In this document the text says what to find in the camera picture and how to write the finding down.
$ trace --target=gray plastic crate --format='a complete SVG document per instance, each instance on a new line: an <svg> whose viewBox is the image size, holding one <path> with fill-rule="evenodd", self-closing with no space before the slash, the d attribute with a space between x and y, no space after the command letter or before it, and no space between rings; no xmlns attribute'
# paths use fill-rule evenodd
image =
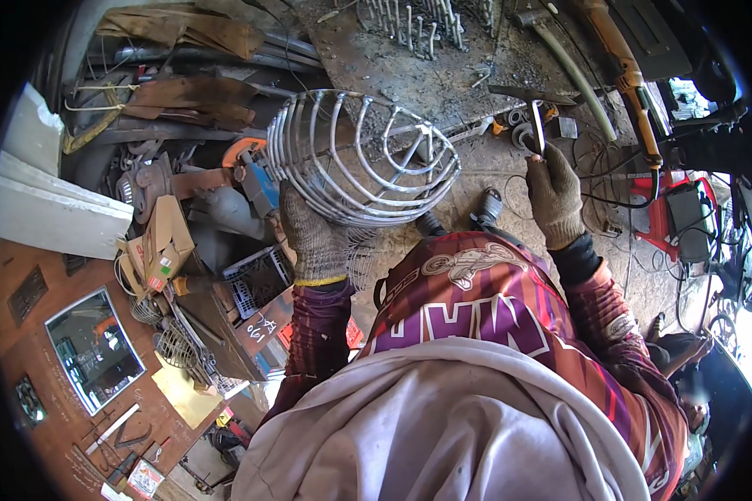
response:
<svg viewBox="0 0 752 501"><path fill-rule="evenodd" d="M275 245L229 266L223 271L223 278L244 320L283 293L295 276L284 250Z"/></svg>

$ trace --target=knit glove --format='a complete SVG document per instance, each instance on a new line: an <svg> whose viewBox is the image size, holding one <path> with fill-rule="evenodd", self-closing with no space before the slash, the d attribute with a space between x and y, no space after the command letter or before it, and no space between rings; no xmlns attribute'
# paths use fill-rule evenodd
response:
<svg viewBox="0 0 752 501"><path fill-rule="evenodd" d="M540 155L527 159L531 214L546 237L546 248L560 250L584 233L579 176L560 149L549 143L544 157L546 160Z"/></svg>
<svg viewBox="0 0 752 501"><path fill-rule="evenodd" d="M290 182L282 182L280 188L281 226L297 255L295 285L316 287L345 280L348 228L315 213Z"/></svg>

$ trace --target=white styrofoam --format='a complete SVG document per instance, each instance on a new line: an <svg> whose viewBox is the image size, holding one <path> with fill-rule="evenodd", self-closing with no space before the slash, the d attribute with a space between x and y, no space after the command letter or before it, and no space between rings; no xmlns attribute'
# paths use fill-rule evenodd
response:
<svg viewBox="0 0 752 501"><path fill-rule="evenodd" d="M23 185L0 175L0 237L59 253L114 259L132 213Z"/></svg>
<svg viewBox="0 0 752 501"><path fill-rule="evenodd" d="M50 113L45 98L26 83L14 107L2 149L26 164L59 177L64 122Z"/></svg>
<svg viewBox="0 0 752 501"><path fill-rule="evenodd" d="M124 213L131 214L134 212L131 205L123 204L119 200L91 192L58 177L53 177L5 151L0 151L0 175L6 179L36 187L55 195L68 196L82 202L113 208Z"/></svg>

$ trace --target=sleeve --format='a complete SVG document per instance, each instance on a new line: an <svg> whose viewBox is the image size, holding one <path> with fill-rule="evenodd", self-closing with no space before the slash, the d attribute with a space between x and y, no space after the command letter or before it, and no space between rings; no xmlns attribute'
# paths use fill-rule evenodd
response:
<svg viewBox="0 0 752 501"><path fill-rule="evenodd" d="M622 435L641 461L652 499L668 499L682 472L685 414L671 384L652 363L607 262L596 256L589 235L575 244L578 248L569 246L552 257L561 276L565 271L561 283L577 339L598 361L598 374L606 371L617 382L613 385L608 380L608 394L597 405L613 421L618 420L613 412L617 407L603 405L603 401L625 403L628 412L624 416L630 422L625 425L629 432Z"/></svg>
<svg viewBox="0 0 752 501"><path fill-rule="evenodd" d="M291 409L314 386L348 363L346 326L351 317L353 285L346 280L292 291L290 358L276 401L259 426Z"/></svg>

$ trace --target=mirror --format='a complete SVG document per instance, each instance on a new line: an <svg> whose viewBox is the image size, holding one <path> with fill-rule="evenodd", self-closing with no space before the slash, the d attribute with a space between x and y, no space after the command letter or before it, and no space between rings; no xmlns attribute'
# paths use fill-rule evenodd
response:
<svg viewBox="0 0 752 501"><path fill-rule="evenodd" d="M50 318L45 328L70 384L90 416L145 372L105 287Z"/></svg>

